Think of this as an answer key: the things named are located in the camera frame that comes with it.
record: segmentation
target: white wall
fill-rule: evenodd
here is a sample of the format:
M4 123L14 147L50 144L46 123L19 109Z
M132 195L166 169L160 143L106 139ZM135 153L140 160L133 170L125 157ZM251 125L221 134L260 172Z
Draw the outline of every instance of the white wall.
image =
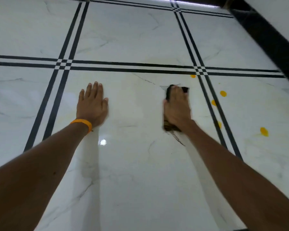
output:
M245 0L289 41L289 0Z

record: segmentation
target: floor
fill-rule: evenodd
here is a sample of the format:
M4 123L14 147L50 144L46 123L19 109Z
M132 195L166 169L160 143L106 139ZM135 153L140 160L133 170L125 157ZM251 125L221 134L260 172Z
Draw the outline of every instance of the floor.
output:
M289 197L289 82L226 10L0 0L0 166L69 124L94 81L109 117L36 230L245 228L189 140L162 130L170 84L189 87L200 127Z

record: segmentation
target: wrist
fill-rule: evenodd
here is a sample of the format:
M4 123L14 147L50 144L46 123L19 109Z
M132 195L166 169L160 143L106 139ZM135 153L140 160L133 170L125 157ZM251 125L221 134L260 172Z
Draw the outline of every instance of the wrist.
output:
M83 122L71 123L70 126L72 126L75 129L75 132L77 134L81 134L81 135L84 135L84 136L88 133L88 130L89 130L88 125L86 125Z
M187 133L190 129L193 129L195 127L198 127L196 122L192 119L185 119L181 120L177 125L176 125L183 133Z

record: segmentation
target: floor tile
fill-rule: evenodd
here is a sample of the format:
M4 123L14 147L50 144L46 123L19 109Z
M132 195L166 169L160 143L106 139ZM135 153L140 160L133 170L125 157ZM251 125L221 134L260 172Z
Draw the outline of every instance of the floor tile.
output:
M172 11L95 2L75 59L193 65Z
M289 198L289 81L210 76L243 160Z
M109 98L109 117L77 148L39 227L62 228L72 214L78 229L218 230L184 146L162 129L165 88L181 84L190 87L193 117L218 139L198 79L174 74L71 71L54 132L75 118L79 91L95 80L104 85ZM100 223L86 219L90 214L99 216ZM52 222L55 218L63 224Z
M51 74L0 66L0 166L23 152Z
M183 13L205 66L277 69L233 18Z
M0 55L58 58L77 6L70 0L0 0Z

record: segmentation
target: wristband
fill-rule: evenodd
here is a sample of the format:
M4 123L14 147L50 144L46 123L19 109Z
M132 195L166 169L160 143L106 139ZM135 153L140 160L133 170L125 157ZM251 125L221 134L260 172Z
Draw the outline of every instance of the wristband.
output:
M89 134L89 133L92 131L92 124L91 124L91 122L89 122L89 121L87 121L87 120L85 120L85 119L75 119L75 120L73 120L70 124L72 124L72 123L79 123L79 122L82 122L82 123L84 123L84 124L86 124L86 125L88 126L89 130L88 130L88 133L87 133L87 134Z

